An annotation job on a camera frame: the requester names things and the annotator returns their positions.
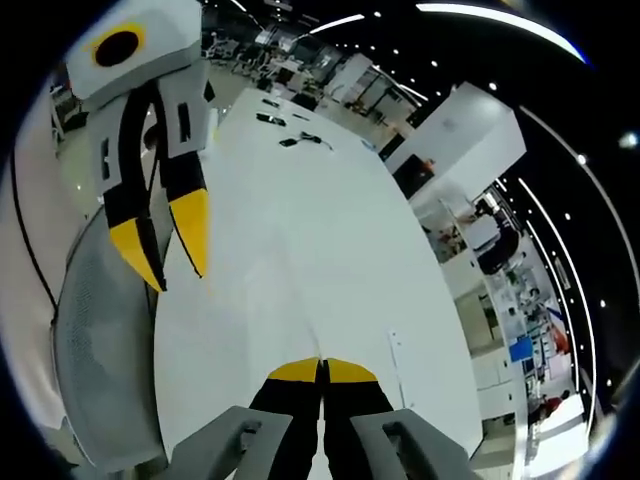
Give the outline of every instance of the white partition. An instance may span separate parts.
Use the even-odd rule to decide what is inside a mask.
[[[454,213],[464,209],[515,163],[526,147],[511,108],[463,83],[422,122],[386,161],[394,173],[411,155],[433,162],[434,177],[411,198],[421,209],[445,199]]]
[[[324,89],[325,92],[336,102],[342,102],[372,64],[373,62],[361,53],[355,54],[331,79]]]

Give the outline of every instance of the white robot panel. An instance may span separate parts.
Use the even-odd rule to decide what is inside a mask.
[[[196,0],[124,0],[67,56],[74,94],[95,109],[200,56]]]

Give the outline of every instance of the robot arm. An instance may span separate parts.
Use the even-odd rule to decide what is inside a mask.
[[[195,0],[124,0],[67,58],[72,90],[90,112],[94,175],[111,241],[157,291],[166,281],[140,163],[150,107],[176,232],[195,272],[207,269],[208,197],[198,152],[213,95],[200,58],[201,15]]]

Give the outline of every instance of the small black object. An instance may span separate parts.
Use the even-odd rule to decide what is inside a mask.
[[[207,101],[207,103],[209,103],[214,98],[216,98],[216,93],[213,91],[211,82],[207,82],[207,84],[204,87],[204,99]]]
[[[266,103],[267,105],[272,106],[274,108],[280,108],[280,104],[279,103],[273,102],[273,101],[269,100],[268,98],[263,98],[262,99],[262,103]]]
[[[309,140],[310,142],[313,142],[313,143],[322,143],[322,139],[320,137],[318,137],[317,135],[312,135],[307,132],[300,133],[300,140]]]
[[[287,123],[281,118],[274,117],[273,115],[267,115],[266,113],[256,113],[256,118],[261,122],[273,123],[279,127],[287,126]]]
[[[282,145],[283,147],[292,147],[297,143],[298,140],[296,140],[295,138],[286,138],[280,141],[280,145]]]

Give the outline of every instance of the black circular hole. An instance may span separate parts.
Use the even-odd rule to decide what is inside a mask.
[[[96,50],[96,63],[101,67],[118,65],[133,55],[138,44],[138,36],[133,32],[114,33]]]

